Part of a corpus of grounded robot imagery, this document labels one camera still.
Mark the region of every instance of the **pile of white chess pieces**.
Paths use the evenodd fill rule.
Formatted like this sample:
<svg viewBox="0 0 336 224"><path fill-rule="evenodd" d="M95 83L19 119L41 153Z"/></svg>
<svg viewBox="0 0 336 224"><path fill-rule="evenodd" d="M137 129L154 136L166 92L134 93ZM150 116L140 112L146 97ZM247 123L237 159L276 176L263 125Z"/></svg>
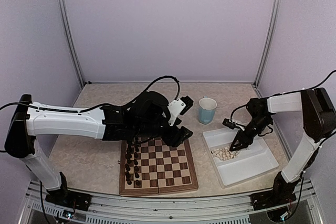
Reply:
<svg viewBox="0 0 336 224"><path fill-rule="evenodd" d="M221 161L226 161L238 157L240 151L231 152L230 146L211 150L214 157L218 157Z"/></svg>

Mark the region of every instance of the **beige marbled table surface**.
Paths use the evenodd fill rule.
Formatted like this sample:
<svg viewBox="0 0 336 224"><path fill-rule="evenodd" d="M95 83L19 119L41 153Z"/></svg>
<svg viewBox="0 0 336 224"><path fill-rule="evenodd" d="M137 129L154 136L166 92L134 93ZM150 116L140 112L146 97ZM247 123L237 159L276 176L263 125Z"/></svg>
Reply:
<svg viewBox="0 0 336 224"><path fill-rule="evenodd" d="M90 107L109 102L123 105L132 100L146 83L90 84L81 92L75 106ZM158 91L171 101L176 94L174 83L156 83L151 90ZM170 194L164 197L201 197L242 193L269 188L275 175L287 164L287 159L275 133L264 137L279 163L277 170L241 184L222 189L202 141L202 133L223 128L222 121L231 111L256 97L249 84L181 83L180 97L189 95L194 106L180 116L183 126L194 132L190 138L199 188L189 193ZM198 101L204 95L217 101L215 118L209 125L198 122ZM250 120L246 109L240 109L234 118L244 122ZM81 136L59 136L52 149L50 160L67 177L68 186L87 191L119 194L119 164L121 142L95 140Z"/></svg>

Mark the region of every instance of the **robotic arm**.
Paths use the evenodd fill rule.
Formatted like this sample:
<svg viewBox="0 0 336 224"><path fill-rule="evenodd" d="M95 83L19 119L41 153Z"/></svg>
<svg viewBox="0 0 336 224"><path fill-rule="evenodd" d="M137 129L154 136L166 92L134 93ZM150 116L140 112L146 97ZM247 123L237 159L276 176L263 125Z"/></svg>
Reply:
<svg viewBox="0 0 336 224"><path fill-rule="evenodd" d="M135 137L161 137L177 147L192 136L177 126L178 118L193 105L188 97L168 102L154 91L142 92L130 105L100 104L92 108L67 108L33 102L25 94L12 117L5 150L23 161L47 189L46 200L57 205L87 210L91 196L69 191L62 172L57 172L40 148L36 136L43 134L79 135L103 141L132 141Z"/></svg>
<svg viewBox="0 0 336 224"><path fill-rule="evenodd" d="M288 165L276 176L273 189L252 194L255 210L269 208L296 200L293 193L301 180L300 175L313 163L319 147L336 129L335 108L324 88L306 89L268 98L253 98L246 104L252 116L244 128L229 119L223 124L240 130L230 146L231 151L246 148L256 135L261 134L268 124L273 124L272 116L280 112L302 111L304 133Z"/></svg>

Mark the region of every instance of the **blue mug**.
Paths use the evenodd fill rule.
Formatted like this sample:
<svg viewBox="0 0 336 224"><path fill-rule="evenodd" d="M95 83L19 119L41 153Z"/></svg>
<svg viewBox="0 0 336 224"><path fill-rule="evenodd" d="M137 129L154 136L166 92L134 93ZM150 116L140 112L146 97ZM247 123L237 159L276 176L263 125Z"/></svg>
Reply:
<svg viewBox="0 0 336 224"><path fill-rule="evenodd" d="M215 116L217 102L214 99L203 97L199 101L198 120L200 123L209 124Z"/></svg>

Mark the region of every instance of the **white plastic tray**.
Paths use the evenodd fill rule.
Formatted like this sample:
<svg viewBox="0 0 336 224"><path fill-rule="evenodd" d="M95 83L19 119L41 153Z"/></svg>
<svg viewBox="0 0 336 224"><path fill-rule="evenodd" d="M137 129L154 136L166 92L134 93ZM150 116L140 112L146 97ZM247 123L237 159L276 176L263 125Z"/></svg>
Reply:
<svg viewBox="0 0 336 224"><path fill-rule="evenodd" d="M224 128L203 133L204 144L222 188L263 175L279 166L265 141L258 136L236 158L221 161L213 157L211 151L230 146L237 132L238 129Z"/></svg>

